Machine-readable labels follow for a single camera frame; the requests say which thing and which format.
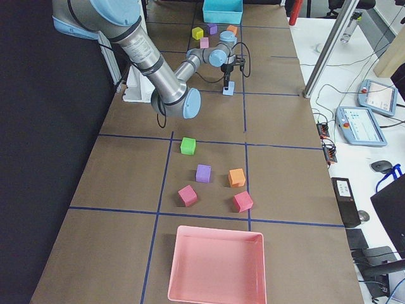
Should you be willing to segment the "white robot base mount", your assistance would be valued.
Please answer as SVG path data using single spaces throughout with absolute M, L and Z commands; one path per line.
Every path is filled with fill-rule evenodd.
M 136 67 L 131 66 L 128 71 L 126 83 L 124 84 L 122 82 L 116 91 L 123 93 L 123 100 L 126 102 L 150 103 L 154 86 Z

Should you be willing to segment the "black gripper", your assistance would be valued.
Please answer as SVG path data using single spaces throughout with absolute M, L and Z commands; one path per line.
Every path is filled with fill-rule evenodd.
M 233 55 L 225 60 L 225 63 L 222 64 L 221 66 L 221 71 L 224 73 L 223 76 L 224 87 L 229 87 L 230 74 L 234 70 L 234 67 L 239 67 L 239 70 L 242 73 L 244 72 L 245 62 L 246 60 L 241 55 Z

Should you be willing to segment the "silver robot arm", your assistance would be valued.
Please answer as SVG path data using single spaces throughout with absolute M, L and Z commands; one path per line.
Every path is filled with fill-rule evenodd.
M 118 44 L 130 63 L 155 87 L 151 96 L 154 110 L 165 117 L 194 118 L 201 107 L 201 95 L 186 82 L 203 63 L 219 67 L 226 89 L 235 66 L 244 69 L 245 60 L 234 53 L 237 38 L 223 31 L 214 47 L 191 49 L 185 61 L 172 70 L 141 27 L 137 1 L 53 1 L 54 27 L 62 34 L 96 40 L 100 33 Z

